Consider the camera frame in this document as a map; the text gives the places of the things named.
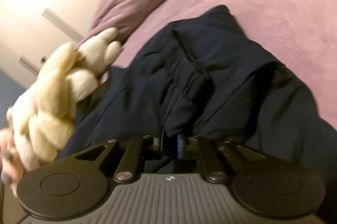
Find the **dark blue garment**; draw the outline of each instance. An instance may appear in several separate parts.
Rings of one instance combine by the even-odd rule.
[[[337,179],[336,131],[318,116],[309,88],[247,39],[227,7],[170,23],[109,77],[101,103],[78,118],[58,158],[163,126],[169,137],[232,138],[303,165],[326,183],[325,208],[337,200],[337,190],[329,190]]]

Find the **pink blanket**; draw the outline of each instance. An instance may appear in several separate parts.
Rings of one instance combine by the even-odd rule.
[[[321,117],[337,128],[337,0],[166,0],[129,37],[114,65],[127,66],[167,23],[218,4],[311,88]]]

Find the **white cabinet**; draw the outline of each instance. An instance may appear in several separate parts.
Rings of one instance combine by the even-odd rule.
[[[36,76],[19,64],[20,57],[39,70],[42,57],[48,58],[61,44],[78,41],[87,34],[98,2],[0,0],[0,68],[29,87]],[[53,20],[59,20],[63,28]]]

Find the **silver screw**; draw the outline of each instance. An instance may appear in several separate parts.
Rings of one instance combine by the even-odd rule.
[[[116,178],[118,180],[129,180],[130,178],[132,178],[132,173],[130,173],[130,172],[119,172],[116,175]]]
[[[225,178],[225,174],[223,172],[211,172],[209,178],[211,180],[222,180]]]

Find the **fingernail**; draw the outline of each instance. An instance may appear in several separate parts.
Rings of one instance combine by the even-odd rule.
[[[3,157],[7,159],[9,162],[13,161],[13,154],[8,150],[3,151]]]
[[[12,178],[6,173],[1,173],[1,180],[5,184],[11,184],[12,183]]]

